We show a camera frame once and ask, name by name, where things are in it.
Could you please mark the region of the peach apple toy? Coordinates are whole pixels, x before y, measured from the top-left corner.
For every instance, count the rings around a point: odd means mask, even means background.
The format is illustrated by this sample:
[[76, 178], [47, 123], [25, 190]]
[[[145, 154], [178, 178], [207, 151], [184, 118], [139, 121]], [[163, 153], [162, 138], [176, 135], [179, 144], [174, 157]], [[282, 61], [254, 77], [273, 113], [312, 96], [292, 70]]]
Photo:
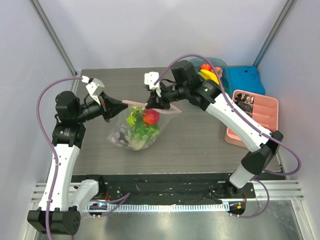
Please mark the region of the peach apple toy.
[[153, 109], [145, 109], [142, 114], [142, 120], [146, 126], [154, 126], [160, 119], [160, 113]]

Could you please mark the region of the clear pink-dotted zip bag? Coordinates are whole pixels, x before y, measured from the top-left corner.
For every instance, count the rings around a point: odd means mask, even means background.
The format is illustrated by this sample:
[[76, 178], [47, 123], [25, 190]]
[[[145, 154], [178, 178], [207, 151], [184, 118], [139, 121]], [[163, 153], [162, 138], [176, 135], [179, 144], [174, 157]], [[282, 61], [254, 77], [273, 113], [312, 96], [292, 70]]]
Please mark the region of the clear pink-dotted zip bag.
[[181, 110], [174, 105], [166, 109], [146, 109], [144, 103], [123, 100], [128, 108], [118, 115], [107, 140], [115, 146], [133, 151], [146, 149], [163, 132]]

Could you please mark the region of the green lettuce head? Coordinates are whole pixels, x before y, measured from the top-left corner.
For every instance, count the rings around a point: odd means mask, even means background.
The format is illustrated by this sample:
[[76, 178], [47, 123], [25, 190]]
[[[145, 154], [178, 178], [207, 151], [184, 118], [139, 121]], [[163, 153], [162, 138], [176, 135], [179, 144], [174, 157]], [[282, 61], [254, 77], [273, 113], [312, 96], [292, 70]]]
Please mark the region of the green lettuce head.
[[128, 134], [129, 135], [147, 135], [143, 138], [148, 138], [147, 145], [151, 144], [160, 134], [160, 127], [158, 122], [156, 125], [145, 125], [143, 122], [142, 115], [147, 108], [142, 106], [132, 106], [130, 109], [130, 114], [126, 118], [126, 122], [129, 126]]

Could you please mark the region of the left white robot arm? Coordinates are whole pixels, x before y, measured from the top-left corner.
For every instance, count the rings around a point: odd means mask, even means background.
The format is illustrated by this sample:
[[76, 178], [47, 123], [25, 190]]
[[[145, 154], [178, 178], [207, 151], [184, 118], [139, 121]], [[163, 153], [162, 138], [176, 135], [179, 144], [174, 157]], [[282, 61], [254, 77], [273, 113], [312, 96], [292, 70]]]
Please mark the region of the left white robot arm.
[[56, 125], [49, 140], [53, 149], [50, 171], [38, 208], [27, 215], [27, 221], [38, 232], [47, 234], [49, 239], [53, 235], [73, 237], [88, 203], [106, 195], [107, 186], [101, 175], [89, 175], [70, 194], [74, 165], [86, 132], [84, 123], [99, 116], [108, 122], [127, 108], [126, 103], [104, 92], [98, 95], [97, 101], [84, 104], [71, 91], [56, 96]]

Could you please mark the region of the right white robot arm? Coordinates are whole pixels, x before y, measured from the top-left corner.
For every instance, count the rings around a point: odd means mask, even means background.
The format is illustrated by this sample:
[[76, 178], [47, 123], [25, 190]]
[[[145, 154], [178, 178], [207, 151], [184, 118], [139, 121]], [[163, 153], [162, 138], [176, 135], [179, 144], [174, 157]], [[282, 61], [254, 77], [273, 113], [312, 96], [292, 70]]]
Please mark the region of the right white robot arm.
[[172, 102], [188, 100], [231, 129], [249, 152], [226, 181], [222, 196], [238, 197], [246, 183], [260, 175], [276, 155], [283, 134], [257, 123], [223, 92], [218, 80], [202, 77], [191, 62], [180, 60], [170, 69], [174, 77], [170, 86], [163, 83], [158, 72], [145, 73], [144, 84], [150, 92], [146, 108], [168, 110]]

